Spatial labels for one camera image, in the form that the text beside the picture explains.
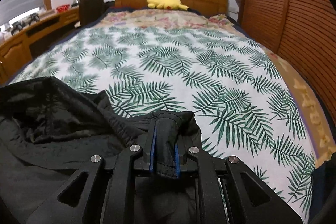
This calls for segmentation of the black jacket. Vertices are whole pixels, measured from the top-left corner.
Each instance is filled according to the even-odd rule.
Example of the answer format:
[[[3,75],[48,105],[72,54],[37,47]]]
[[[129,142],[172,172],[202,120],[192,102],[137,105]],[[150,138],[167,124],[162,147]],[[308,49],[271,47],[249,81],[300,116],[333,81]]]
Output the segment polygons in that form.
[[[25,223],[90,157],[110,167],[140,136],[154,151],[154,178],[139,184],[135,222],[193,222],[194,187],[180,176],[179,154],[201,145],[194,113],[124,118],[106,92],[79,93],[54,77],[1,88],[1,223]]]

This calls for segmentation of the palm leaf bedspread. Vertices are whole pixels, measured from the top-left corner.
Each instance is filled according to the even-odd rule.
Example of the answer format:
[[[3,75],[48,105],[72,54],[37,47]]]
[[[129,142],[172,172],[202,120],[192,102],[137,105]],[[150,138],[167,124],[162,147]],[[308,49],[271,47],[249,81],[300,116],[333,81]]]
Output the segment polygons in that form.
[[[126,118],[191,111],[211,155],[237,155],[304,223],[314,156],[297,104],[253,40],[210,28],[86,28],[15,77],[54,76],[79,92],[106,91]]]

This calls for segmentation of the wooden desk cabinet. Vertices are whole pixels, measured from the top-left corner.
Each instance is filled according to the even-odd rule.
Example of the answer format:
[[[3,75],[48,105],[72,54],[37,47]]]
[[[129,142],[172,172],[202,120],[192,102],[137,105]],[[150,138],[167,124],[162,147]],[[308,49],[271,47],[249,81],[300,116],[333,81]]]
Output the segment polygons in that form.
[[[34,23],[1,44],[1,84],[68,35],[79,21],[77,7]]]

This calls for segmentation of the black dumbbells on desk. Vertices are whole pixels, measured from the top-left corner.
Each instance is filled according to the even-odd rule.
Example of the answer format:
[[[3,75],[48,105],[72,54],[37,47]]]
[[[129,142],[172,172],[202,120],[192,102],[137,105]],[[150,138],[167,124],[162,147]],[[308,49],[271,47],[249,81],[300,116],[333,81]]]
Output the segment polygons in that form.
[[[21,32],[25,27],[31,26],[32,24],[37,23],[39,20],[39,15],[37,13],[33,13],[20,21],[14,22],[10,29],[10,32],[12,36],[14,36],[18,32]]]

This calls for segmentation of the red basket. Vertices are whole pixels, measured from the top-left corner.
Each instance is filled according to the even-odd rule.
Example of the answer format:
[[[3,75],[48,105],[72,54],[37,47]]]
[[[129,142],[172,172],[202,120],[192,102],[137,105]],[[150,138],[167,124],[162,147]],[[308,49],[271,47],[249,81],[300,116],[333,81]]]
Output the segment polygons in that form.
[[[58,7],[56,7],[56,11],[58,13],[66,12],[70,9],[70,6],[71,6],[70,4],[58,6]]]

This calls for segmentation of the dark wooden chair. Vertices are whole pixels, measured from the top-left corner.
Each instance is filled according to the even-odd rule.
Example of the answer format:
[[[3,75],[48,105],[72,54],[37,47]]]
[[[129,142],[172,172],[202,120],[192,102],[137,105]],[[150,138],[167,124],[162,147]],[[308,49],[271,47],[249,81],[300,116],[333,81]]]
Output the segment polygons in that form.
[[[105,12],[104,0],[79,0],[79,22],[84,27],[102,16]]]

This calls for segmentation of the floral pillow cover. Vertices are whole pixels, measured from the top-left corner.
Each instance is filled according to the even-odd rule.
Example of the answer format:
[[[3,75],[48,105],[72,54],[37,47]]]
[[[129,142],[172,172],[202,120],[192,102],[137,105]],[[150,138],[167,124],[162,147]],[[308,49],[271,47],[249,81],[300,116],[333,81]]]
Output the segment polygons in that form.
[[[229,32],[234,30],[225,15],[215,15],[207,19],[205,16],[194,12],[177,10],[135,10],[133,12],[109,12],[96,27],[159,27],[164,29],[173,28],[210,28],[223,29]]]

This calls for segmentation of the wooden louvered wardrobe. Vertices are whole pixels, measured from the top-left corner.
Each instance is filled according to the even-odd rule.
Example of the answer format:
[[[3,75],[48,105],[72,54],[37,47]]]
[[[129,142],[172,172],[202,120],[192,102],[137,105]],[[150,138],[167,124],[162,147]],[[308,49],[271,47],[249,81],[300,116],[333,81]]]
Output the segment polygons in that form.
[[[289,61],[335,117],[335,9],[329,0],[240,0],[238,22]]]

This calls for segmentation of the yellow plush toy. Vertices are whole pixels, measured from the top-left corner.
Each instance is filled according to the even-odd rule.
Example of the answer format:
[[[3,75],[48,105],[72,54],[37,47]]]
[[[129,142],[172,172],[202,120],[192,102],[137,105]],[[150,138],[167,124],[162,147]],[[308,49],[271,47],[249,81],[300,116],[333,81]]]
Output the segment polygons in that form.
[[[161,10],[187,11],[189,9],[189,7],[183,5],[180,0],[147,0],[147,6],[150,9],[161,9]]]

